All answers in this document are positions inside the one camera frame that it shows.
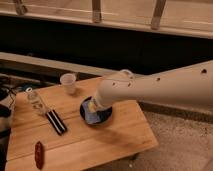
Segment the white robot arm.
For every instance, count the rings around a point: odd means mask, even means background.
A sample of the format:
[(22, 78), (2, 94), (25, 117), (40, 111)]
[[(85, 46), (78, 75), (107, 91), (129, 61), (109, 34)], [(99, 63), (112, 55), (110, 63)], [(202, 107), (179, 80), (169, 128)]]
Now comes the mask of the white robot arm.
[(131, 99), (213, 110), (213, 60), (139, 78), (121, 70), (101, 81), (89, 108), (101, 111)]

